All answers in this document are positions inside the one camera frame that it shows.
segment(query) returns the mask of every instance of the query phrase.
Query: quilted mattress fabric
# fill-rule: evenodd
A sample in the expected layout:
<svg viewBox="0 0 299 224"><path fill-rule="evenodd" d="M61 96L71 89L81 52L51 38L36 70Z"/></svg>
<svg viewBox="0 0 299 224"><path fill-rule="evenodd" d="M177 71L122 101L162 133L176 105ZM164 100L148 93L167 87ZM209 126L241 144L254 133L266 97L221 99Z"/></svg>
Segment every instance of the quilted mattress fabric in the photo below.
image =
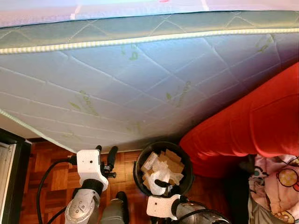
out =
<svg viewBox="0 0 299 224"><path fill-rule="evenodd" d="M179 138L298 61L298 18L218 12L0 29L0 113L74 152Z"/></svg>
<svg viewBox="0 0 299 224"><path fill-rule="evenodd" d="M297 0L3 0L0 27L86 20L230 10L299 10Z"/></svg>

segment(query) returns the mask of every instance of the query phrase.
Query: black trash bin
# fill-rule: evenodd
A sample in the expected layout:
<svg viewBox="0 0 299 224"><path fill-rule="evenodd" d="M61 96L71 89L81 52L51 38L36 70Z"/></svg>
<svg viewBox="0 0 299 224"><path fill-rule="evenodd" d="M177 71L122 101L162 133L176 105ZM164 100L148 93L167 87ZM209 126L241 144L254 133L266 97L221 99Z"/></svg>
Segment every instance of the black trash bin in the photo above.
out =
<svg viewBox="0 0 299 224"><path fill-rule="evenodd" d="M160 154L161 151L165 152L166 149L173 151L179 157L181 157L182 158L181 162L185 166L184 170L182 172L184 177L180 181L180 185L178 186L178 193L181 195L186 194L189 191L190 187L192 186L192 183L194 180L194 174L193 174L193 170L192 170L192 164L190 161L190 157L188 156L188 154L180 146L173 144L171 142L167 142L167 141L155 142L155 143L148 145L140 153L137 161L134 162L134 168L133 168L134 181L135 181L136 185L138 186L138 188L147 196L152 195L152 193L142 184L143 172L141 171L141 167L152 152Z"/></svg>

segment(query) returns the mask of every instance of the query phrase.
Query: metal robot arm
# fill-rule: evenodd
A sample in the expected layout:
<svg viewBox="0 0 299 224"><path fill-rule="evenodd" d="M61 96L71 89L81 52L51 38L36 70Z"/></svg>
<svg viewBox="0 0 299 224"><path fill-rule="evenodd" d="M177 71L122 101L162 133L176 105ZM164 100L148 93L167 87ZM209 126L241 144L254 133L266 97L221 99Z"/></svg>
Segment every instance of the metal robot arm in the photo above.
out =
<svg viewBox="0 0 299 224"><path fill-rule="evenodd" d="M95 150L81 150L77 153L78 174L81 188L74 192L73 199L65 210L65 224L96 224L99 216L100 196L108 187L114 168L118 148L112 147L105 166L100 159L101 147Z"/></svg>
<svg viewBox="0 0 299 224"><path fill-rule="evenodd" d="M169 217L178 224L230 224L220 213L208 210L200 203L190 202L182 195L170 198L150 196L146 212L152 217Z"/></svg>

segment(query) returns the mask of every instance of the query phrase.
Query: wooden floor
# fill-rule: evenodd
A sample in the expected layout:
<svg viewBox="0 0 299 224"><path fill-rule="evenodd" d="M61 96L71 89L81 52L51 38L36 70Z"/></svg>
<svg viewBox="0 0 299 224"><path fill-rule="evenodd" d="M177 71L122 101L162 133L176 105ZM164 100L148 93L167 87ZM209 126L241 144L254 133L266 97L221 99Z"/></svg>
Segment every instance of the wooden floor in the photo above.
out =
<svg viewBox="0 0 299 224"><path fill-rule="evenodd" d="M118 191L125 191L128 196L130 223L149 224L146 215L147 197L139 191L133 180L133 162L140 152L118 153L114 172L115 179L109 179L109 186L103 192L100 199L100 217L103 209L114 199ZM49 142L33 144L29 161L26 185L24 190L21 224L38 224L36 214L36 192L44 172L54 161L72 155ZM71 200L73 190L80 187L76 166L60 163L55 166L42 189L41 210L44 223L56 214ZM218 210L229 217L227 203L225 201L222 184L219 180L197 176L188 195L192 200L206 204L209 208ZM64 214L60 215L54 224L64 224Z"/></svg>

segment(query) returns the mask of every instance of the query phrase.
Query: cartoon print fabric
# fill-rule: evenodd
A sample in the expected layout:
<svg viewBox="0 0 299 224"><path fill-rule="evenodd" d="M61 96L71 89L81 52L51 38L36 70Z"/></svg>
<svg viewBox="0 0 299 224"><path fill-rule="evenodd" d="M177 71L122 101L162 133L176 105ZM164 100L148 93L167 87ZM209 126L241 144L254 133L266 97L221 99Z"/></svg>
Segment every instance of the cartoon print fabric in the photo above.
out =
<svg viewBox="0 0 299 224"><path fill-rule="evenodd" d="M286 223L299 223L299 157L257 155L249 179L252 198Z"/></svg>

